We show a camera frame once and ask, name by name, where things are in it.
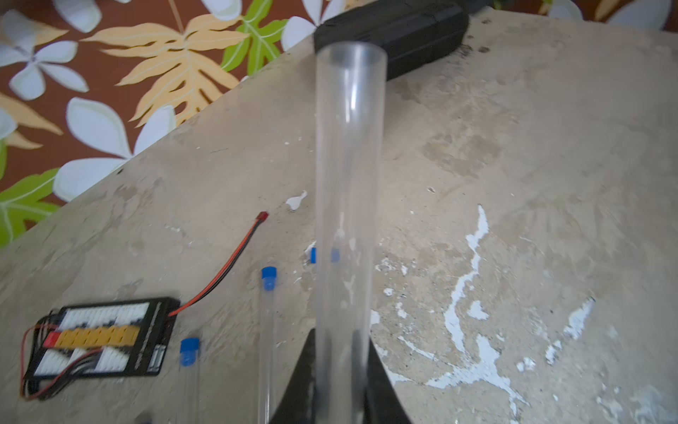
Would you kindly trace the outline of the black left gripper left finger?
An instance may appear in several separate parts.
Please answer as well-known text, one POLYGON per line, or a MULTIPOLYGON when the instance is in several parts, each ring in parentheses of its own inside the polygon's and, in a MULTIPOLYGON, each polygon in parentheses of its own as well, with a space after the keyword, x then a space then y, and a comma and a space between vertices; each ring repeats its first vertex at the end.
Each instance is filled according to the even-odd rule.
POLYGON ((315 329, 312 329, 270 424, 314 424, 315 369, 315 329))

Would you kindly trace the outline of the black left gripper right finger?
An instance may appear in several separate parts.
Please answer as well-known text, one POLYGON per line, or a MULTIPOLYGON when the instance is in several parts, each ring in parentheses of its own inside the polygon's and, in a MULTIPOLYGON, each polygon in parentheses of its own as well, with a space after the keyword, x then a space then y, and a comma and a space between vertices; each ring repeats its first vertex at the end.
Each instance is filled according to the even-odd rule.
POLYGON ((370 341, 367 360, 367 386, 365 387, 365 423, 411 424, 400 403, 388 374, 370 341))

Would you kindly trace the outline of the clear test tube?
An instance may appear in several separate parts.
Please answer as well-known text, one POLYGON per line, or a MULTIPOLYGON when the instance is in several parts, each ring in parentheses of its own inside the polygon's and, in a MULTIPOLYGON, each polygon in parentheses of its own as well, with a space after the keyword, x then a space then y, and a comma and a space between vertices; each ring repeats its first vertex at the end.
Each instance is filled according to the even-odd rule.
POLYGON ((315 408, 319 423, 360 423, 371 326, 387 55, 338 42, 316 56, 315 408))
POLYGON ((275 290, 264 291, 261 282, 259 390, 257 422, 269 423, 275 410, 275 290))
POLYGON ((199 422, 199 374, 199 360, 192 367, 179 364, 177 423, 199 422))

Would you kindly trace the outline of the blue stopper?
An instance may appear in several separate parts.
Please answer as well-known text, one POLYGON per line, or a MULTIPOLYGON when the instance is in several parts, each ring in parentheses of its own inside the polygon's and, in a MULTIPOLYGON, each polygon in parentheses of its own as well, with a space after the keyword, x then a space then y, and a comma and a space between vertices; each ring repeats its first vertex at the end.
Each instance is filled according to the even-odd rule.
POLYGON ((200 357, 201 340, 198 337, 188 337, 181 341, 179 364, 181 367, 194 366, 200 357))
POLYGON ((272 292, 277 286, 277 268, 265 267, 261 270, 261 282, 265 292, 272 292))
POLYGON ((317 264, 319 259, 328 259, 331 263, 339 263, 341 251, 332 247, 329 251, 321 251, 318 247, 312 247, 309 254, 309 261, 312 264, 317 264))

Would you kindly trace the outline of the black battery charging board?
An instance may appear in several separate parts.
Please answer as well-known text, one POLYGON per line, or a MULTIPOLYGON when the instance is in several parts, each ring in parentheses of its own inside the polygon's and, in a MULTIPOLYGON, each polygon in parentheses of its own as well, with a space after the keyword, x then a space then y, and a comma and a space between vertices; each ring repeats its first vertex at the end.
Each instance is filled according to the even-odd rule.
POLYGON ((46 401, 80 379, 157 376, 178 309, 159 297, 51 310, 22 339, 19 396, 46 401))

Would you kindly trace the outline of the black plastic case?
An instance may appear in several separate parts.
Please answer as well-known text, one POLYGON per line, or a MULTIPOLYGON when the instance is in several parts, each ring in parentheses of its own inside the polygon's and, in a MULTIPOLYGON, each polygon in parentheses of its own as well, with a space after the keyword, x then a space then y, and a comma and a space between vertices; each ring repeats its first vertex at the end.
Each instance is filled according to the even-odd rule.
POLYGON ((314 51, 338 42, 374 44, 388 56, 390 81, 455 51, 469 23, 464 1, 374 1, 321 24, 314 51))

